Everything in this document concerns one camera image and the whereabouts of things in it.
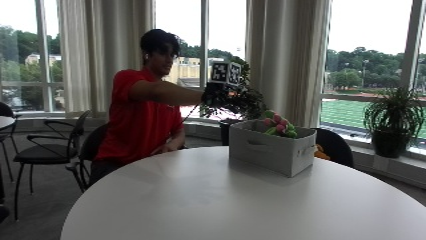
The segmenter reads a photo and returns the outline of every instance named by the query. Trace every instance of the red t-shirt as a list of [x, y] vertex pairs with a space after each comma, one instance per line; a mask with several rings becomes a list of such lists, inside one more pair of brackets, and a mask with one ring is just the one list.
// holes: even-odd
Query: red t-shirt
[[131, 87], [141, 80], [155, 82], [148, 69], [123, 70], [115, 76], [108, 131], [95, 161], [125, 165], [148, 157], [184, 127], [179, 106], [129, 99]]

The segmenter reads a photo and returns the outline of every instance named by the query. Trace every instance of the stuffed toy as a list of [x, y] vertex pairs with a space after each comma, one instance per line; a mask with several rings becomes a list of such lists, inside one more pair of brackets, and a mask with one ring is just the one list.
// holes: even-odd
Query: stuffed toy
[[269, 127], [265, 134], [296, 138], [296, 128], [288, 119], [282, 118], [274, 111], [266, 110], [264, 123]]
[[329, 155], [325, 154], [324, 148], [321, 147], [321, 145], [316, 144], [316, 147], [317, 147], [317, 150], [314, 152], [314, 157], [322, 158], [325, 160], [330, 160], [330, 157], [329, 157]]

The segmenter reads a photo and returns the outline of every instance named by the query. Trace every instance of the plant pot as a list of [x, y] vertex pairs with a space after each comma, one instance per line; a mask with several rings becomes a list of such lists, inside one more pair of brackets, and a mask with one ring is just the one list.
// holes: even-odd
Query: plant pot
[[229, 127], [232, 124], [238, 122], [242, 122], [242, 120], [226, 118], [218, 121], [218, 126], [221, 127], [222, 146], [229, 146]]
[[376, 130], [372, 136], [372, 144], [376, 154], [398, 158], [401, 153], [408, 150], [410, 135], [401, 132]]

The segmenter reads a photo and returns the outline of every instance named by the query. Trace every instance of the cardboard box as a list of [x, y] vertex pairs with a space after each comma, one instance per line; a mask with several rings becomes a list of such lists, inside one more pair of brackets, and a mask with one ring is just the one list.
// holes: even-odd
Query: cardboard box
[[230, 125], [229, 157], [293, 177], [314, 161], [317, 131], [296, 127], [297, 138], [264, 134], [261, 120]]

